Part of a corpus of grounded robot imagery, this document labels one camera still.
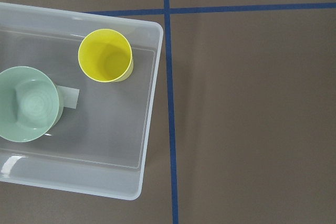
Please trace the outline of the yellow cup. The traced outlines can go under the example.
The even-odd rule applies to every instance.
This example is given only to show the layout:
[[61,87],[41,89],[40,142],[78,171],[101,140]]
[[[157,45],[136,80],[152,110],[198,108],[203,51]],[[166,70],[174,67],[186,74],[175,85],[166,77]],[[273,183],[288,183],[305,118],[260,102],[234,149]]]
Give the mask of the yellow cup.
[[129,41],[113,29],[88,34],[79,46],[78,62],[87,77],[102,83],[123,81],[134,67]]

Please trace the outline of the green bowl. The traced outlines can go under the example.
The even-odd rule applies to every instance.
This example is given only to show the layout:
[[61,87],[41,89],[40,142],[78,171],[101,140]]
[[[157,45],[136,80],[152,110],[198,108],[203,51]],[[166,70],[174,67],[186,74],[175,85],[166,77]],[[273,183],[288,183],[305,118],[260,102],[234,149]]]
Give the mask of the green bowl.
[[1,137],[30,142],[47,133],[60,119],[64,99],[43,72],[17,66],[1,72]]

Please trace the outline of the clear plastic bin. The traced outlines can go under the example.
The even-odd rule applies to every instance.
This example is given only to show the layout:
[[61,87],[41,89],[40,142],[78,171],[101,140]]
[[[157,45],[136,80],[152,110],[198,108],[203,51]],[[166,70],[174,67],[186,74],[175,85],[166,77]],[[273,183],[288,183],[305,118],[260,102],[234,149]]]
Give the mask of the clear plastic bin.
[[[100,83],[80,69],[90,32],[110,28],[131,44],[132,74]],[[163,40],[155,22],[1,3],[1,69],[30,66],[79,90],[42,137],[1,140],[1,181],[134,200],[142,189]]]

